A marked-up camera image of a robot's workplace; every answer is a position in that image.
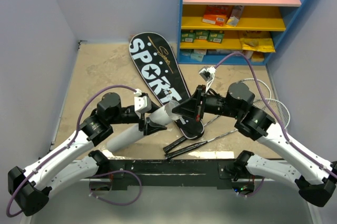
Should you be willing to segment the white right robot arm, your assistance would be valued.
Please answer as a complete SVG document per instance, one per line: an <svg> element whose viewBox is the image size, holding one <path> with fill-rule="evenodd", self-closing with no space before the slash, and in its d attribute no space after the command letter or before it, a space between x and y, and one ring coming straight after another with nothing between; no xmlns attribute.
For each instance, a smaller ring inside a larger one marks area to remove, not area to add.
<svg viewBox="0 0 337 224"><path fill-rule="evenodd" d="M242 82L230 85L225 97L209 95L199 85L194 94L173 109L173 113L199 121L204 113L235 118L239 133L273 150L287 164L268 161L248 151L236 160L240 178L250 174L298 188L307 202L324 207L336 189L336 162L326 160L291 137L273 110L266 112L253 104L255 95Z"/></svg>

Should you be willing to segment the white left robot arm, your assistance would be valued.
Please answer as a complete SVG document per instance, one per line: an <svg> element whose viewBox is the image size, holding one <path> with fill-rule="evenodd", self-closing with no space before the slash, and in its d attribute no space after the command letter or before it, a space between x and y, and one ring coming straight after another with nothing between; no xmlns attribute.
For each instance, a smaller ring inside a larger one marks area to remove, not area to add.
<svg viewBox="0 0 337 224"><path fill-rule="evenodd" d="M109 172L107 158L94 147L113 134L113 125L131 127L109 140L106 147L110 152L166 130L176 119L172 113L175 105L169 102L159 108L145 93L136 90L133 105L123 107L117 93L104 94L88 118L78 118L75 131L62 144L26 168L15 166L8 172L10 203L16 202L21 213L32 216L75 181L105 177Z"/></svg>

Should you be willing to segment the white shuttlecock tube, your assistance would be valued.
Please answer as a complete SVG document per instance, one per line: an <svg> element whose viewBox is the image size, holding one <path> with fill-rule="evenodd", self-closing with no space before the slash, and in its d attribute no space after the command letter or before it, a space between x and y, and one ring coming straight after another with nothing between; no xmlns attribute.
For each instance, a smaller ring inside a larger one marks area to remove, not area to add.
<svg viewBox="0 0 337 224"><path fill-rule="evenodd" d="M153 122L166 127L167 125L174 122L167 116L164 106L151 113L147 118L150 118ZM143 132L138 130L138 125L133 125L132 127L123 131L121 134L109 140L106 144L106 148L111 153L113 153L135 143L144 137L145 136L143 135Z"/></svg>

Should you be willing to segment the black racket cover bag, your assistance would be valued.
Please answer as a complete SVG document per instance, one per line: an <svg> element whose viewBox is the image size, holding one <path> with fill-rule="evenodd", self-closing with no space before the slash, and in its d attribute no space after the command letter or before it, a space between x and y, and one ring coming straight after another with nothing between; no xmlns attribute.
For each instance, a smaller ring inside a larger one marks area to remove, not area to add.
<svg viewBox="0 0 337 224"><path fill-rule="evenodd" d="M162 35L143 32L131 36L129 54L160 105L170 100L182 103L191 97L174 51Z"/></svg>

